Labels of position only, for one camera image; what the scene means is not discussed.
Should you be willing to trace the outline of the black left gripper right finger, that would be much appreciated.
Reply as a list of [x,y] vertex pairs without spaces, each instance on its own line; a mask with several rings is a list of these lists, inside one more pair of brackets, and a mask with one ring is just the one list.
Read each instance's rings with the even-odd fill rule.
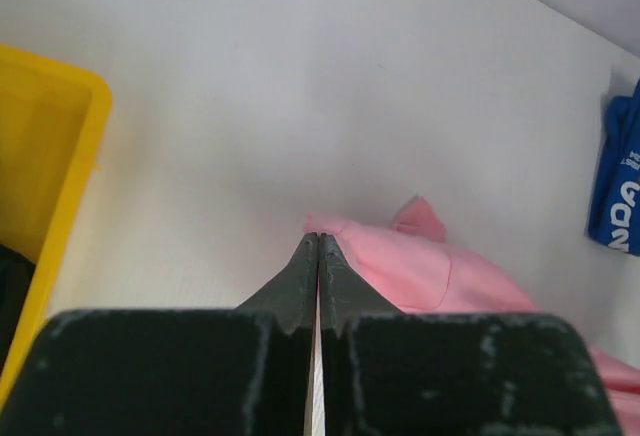
[[618,435],[587,347],[540,313],[405,314],[319,240],[330,435]]

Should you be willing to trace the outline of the pink t-shirt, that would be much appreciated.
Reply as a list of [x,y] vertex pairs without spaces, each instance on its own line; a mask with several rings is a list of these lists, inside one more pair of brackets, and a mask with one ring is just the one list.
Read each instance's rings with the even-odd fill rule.
[[[414,198],[397,213],[391,227],[311,213],[305,233],[334,236],[347,264],[391,304],[405,313],[541,313],[541,309],[499,266],[452,245],[446,228],[427,200]],[[606,388],[623,435],[639,435],[639,369],[596,347],[590,356]],[[512,403],[480,423],[480,434],[535,435],[551,423],[516,423],[516,391],[509,386],[500,403]]]

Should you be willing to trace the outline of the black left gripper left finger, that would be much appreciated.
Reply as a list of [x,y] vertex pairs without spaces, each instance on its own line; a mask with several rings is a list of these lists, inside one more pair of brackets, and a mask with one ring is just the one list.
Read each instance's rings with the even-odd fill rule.
[[35,338],[5,435],[302,435],[319,239],[234,309],[82,309]]

